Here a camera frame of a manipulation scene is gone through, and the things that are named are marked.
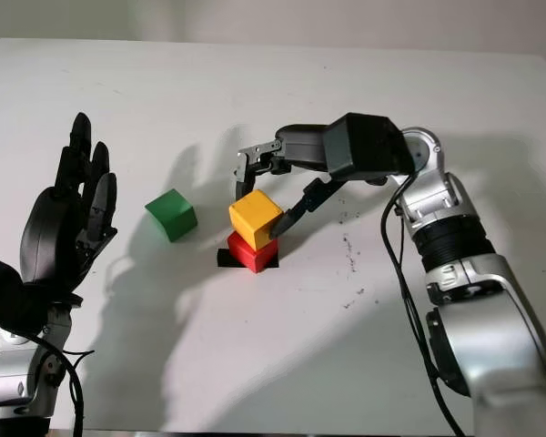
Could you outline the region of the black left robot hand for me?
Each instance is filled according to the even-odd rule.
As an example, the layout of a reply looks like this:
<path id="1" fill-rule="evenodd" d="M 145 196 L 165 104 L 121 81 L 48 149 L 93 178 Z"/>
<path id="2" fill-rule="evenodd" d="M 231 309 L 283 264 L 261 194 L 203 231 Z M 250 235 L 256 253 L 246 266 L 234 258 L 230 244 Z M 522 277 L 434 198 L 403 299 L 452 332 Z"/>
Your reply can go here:
<path id="1" fill-rule="evenodd" d="M 78 304 L 74 291 L 117 234 L 117 181 L 105 143 L 92 144 L 91 123 L 76 115 L 55 184 L 37 197 L 20 246 L 21 275 L 46 299 Z"/>

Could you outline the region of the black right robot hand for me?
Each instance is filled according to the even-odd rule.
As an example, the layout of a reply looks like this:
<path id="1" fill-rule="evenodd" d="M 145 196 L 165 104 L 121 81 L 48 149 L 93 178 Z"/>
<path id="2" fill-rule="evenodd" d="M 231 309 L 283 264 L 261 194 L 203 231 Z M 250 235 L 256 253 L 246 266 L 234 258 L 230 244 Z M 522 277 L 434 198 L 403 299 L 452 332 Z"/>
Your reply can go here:
<path id="1" fill-rule="evenodd" d="M 273 140 L 245 147 L 238 151 L 236 199 L 253 191 L 256 178 L 264 174 L 284 175 L 293 167 L 315 172 L 328 171 L 322 133 L 325 127 L 315 124 L 294 124 L 280 128 Z M 307 212 L 313 212 L 331 198 L 345 183 L 333 179 L 324 182 L 315 178 L 304 189 L 301 199 L 281 215 L 268 232 L 276 239 L 292 228 Z"/>

